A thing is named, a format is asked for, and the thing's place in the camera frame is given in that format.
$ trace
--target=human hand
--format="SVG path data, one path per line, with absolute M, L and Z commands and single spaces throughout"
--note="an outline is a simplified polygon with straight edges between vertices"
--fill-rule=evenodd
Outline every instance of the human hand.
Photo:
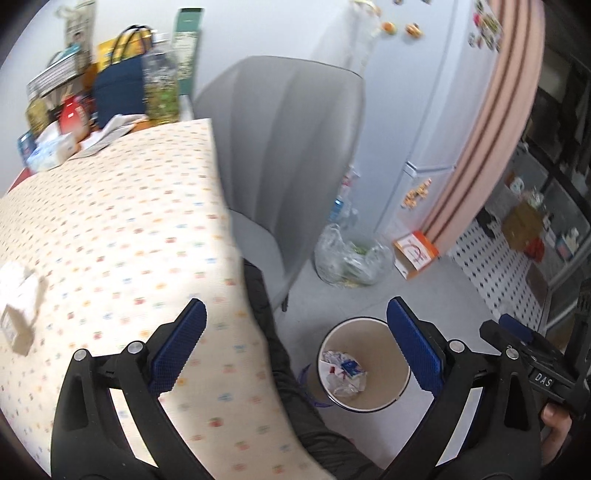
M 542 442 L 542 465 L 547 465 L 562 448 L 573 421 L 568 411 L 552 403 L 544 407 L 541 417 L 544 424 L 552 429 L 550 435 Z

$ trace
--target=orange box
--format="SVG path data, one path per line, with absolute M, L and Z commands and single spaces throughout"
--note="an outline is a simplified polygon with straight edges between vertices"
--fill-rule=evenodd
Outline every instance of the orange box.
M 410 280 L 439 256 L 439 251 L 421 232 L 413 232 L 392 242 L 394 266 Z

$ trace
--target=clear plastic bag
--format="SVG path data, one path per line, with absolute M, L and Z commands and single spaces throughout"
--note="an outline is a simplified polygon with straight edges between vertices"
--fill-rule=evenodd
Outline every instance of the clear plastic bag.
M 331 285 L 374 285 L 392 270 L 392 251 L 375 239 L 343 240 L 339 225 L 324 227 L 314 249 L 318 276 Z

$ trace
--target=plastic bag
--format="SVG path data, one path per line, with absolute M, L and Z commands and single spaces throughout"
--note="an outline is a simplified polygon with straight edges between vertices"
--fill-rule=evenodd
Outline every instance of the plastic bag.
M 314 249 L 318 276 L 329 284 L 374 285 L 394 265 L 392 251 L 377 240 L 347 241 L 339 225 L 324 227 Z
M 381 33 L 378 7 L 371 1 L 351 0 L 328 26 L 311 60 L 363 75 Z

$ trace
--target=cardboard box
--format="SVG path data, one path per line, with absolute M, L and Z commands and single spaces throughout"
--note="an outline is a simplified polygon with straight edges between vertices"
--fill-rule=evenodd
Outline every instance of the cardboard box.
M 392 243 L 394 266 L 410 280 L 439 256 L 437 248 L 421 232 L 413 232 Z
M 522 252 L 532 240 L 538 238 L 544 228 L 542 215 L 529 203 L 522 202 L 507 216 L 501 231 L 512 250 Z

